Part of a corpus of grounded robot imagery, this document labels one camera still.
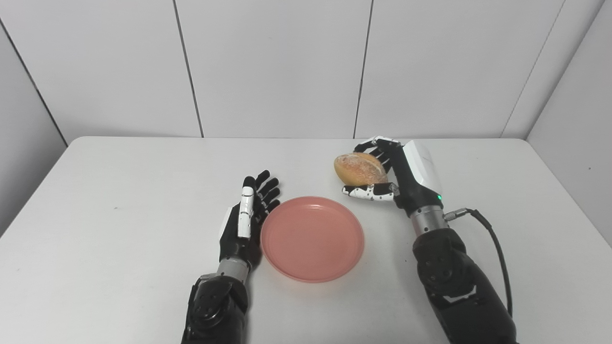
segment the black cable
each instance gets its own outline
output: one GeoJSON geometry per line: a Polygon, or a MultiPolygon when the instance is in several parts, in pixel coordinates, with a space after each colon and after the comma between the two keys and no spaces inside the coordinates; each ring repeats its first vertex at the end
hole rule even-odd
{"type": "Polygon", "coordinates": [[[512,292],[510,290],[510,277],[508,276],[508,269],[506,268],[506,259],[504,258],[504,252],[501,250],[501,245],[499,245],[499,240],[497,239],[497,235],[493,231],[493,227],[491,223],[487,221],[487,219],[476,209],[467,209],[468,213],[472,215],[478,222],[480,222],[491,235],[491,239],[495,244],[495,249],[498,252],[499,263],[501,265],[501,272],[504,275],[504,286],[506,288],[506,303],[508,314],[512,317],[512,292]]]}

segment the robotic arm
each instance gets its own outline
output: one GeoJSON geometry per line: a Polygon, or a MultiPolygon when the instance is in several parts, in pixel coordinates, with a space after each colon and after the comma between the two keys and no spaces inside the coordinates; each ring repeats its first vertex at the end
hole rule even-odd
{"type": "Polygon", "coordinates": [[[419,279],[449,341],[455,344],[516,343],[506,264],[490,224],[478,211],[471,209],[444,214],[440,181],[429,152],[418,142],[410,141],[402,146],[396,140],[376,136],[355,147],[356,152],[370,149],[370,154],[378,158],[387,172],[394,169],[397,185],[345,186],[343,193],[373,201],[393,200],[404,209],[417,235],[412,252],[417,260],[419,279]],[[485,225],[500,253],[508,309],[448,224],[468,213],[485,225]]]}
{"type": "Polygon", "coordinates": [[[267,215],[280,202],[278,179],[263,171],[242,185],[241,202],[228,209],[220,239],[216,274],[202,275],[192,286],[182,344],[244,342],[248,295],[245,281],[261,260],[259,234],[267,215]]]}

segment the bread roll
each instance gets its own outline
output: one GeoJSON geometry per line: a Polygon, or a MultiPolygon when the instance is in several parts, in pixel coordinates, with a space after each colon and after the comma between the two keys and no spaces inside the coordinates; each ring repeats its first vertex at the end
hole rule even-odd
{"type": "Polygon", "coordinates": [[[378,159],[367,153],[344,154],[334,160],[334,169],[345,185],[387,183],[387,173],[378,159]]]}

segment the white table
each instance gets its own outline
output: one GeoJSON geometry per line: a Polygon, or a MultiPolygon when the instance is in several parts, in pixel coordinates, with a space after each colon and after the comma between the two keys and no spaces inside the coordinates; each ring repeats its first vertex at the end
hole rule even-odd
{"type": "MultiPolygon", "coordinates": [[[[0,343],[178,343],[192,283],[245,175],[268,168],[281,200],[318,195],[355,213],[359,264],[301,283],[264,260],[250,281],[250,343],[447,343],[393,204],[345,197],[332,168],[359,140],[75,140],[0,239],[0,343]]],[[[609,343],[612,250],[520,140],[424,140],[444,204],[479,209],[510,271],[521,343],[609,343]]],[[[470,217],[452,222],[504,299],[498,257],[470,217]]]]}

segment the cable connector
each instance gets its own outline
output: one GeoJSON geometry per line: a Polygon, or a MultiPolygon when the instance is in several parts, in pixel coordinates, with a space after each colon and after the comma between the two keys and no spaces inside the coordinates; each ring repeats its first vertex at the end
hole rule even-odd
{"type": "Polygon", "coordinates": [[[444,214],[444,221],[450,222],[466,214],[469,214],[468,208],[461,208],[461,209],[457,209],[456,211],[447,212],[446,214],[444,214]]]}

